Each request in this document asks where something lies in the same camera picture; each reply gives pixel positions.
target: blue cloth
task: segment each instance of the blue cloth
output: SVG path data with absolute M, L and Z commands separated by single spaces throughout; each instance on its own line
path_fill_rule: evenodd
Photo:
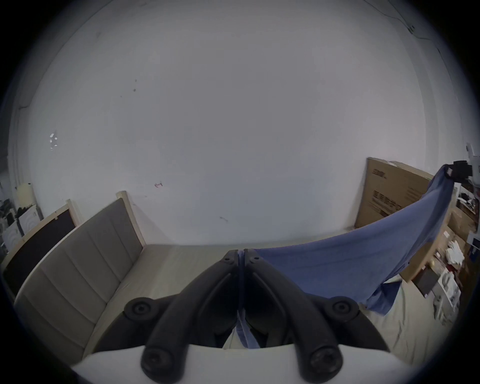
M 417 202 L 372 224 L 325 240 L 257 253 L 304 292 L 347 296 L 386 314 L 400 283 L 384 284 L 438 234 L 452 198 L 453 181 L 444 166 Z

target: black bolt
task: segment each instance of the black bolt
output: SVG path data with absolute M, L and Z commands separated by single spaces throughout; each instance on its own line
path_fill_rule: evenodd
M 317 373 L 333 373 L 342 367 L 342 355 L 337 348 L 322 347 L 310 357 L 310 366 Z
M 142 368 L 150 373 L 165 373 L 173 366 L 173 358 L 170 353 L 161 349 L 150 347 L 145 350 L 142 358 Z
M 350 304 L 346 301 L 339 301 L 333 305 L 333 310 L 337 313 L 346 314 L 350 312 Z
M 132 311 L 136 315 L 143 315 L 150 312 L 150 305 L 141 301 L 133 306 Z

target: clutter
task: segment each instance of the clutter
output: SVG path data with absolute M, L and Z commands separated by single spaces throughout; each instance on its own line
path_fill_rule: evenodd
M 445 254 L 447 261 L 450 265 L 453 265 L 455 269 L 460 269 L 463 260 L 465 259 L 462 250 L 458 246 L 457 241 L 449 241 L 448 248 Z
M 463 241 L 467 241 L 468 234 L 477 231 L 475 222 L 460 208 L 453 207 L 448 226 Z
M 355 228 L 380 220 L 418 201 L 433 176 L 399 162 L 369 157 Z
M 460 288 L 455 282 L 454 274 L 445 270 L 432 291 L 436 298 L 433 305 L 434 307 L 440 307 L 440 309 L 435 308 L 435 318 L 440 319 L 443 324 L 454 322 L 458 314 L 461 295 Z
M 18 206 L 25 208 L 36 204 L 35 195 L 31 183 L 23 183 L 16 187 Z
M 6 230 L 2 233 L 3 241 L 5 243 L 5 247 L 7 247 L 8 252 L 10 252 L 15 245 L 22 239 L 22 234 L 20 229 L 18 228 L 17 221 L 15 221 L 12 225 L 10 225 Z
M 39 211 L 36 205 L 28 208 L 23 214 L 18 218 L 20 228 L 25 235 L 28 231 L 32 230 L 40 223 L 42 220 L 42 214 Z

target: upholstered headboard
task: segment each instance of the upholstered headboard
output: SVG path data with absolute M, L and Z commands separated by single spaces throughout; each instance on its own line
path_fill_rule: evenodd
M 75 364 L 141 251 L 124 199 L 119 198 L 38 263 L 20 288 L 15 309 L 58 358 Z

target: black clamp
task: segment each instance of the black clamp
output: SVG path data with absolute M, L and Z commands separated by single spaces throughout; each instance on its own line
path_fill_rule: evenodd
M 340 371 L 338 344 L 388 351 L 352 299 L 306 294 L 254 250 L 245 250 L 244 261 L 233 250 L 178 295 L 131 300 L 94 352 L 145 345 L 144 373 L 157 383 L 175 383 L 183 375 L 189 344 L 223 347 L 237 323 L 240 292 L 260 347 L 295 344 L 307 382 L 323 383 Z
M 472 166 L 466 160 L 454 161 L 453 164 L 445 165 L 444 169 L 445 176 L 455 183 L 464 183 L 469 176 L 473 176 Z

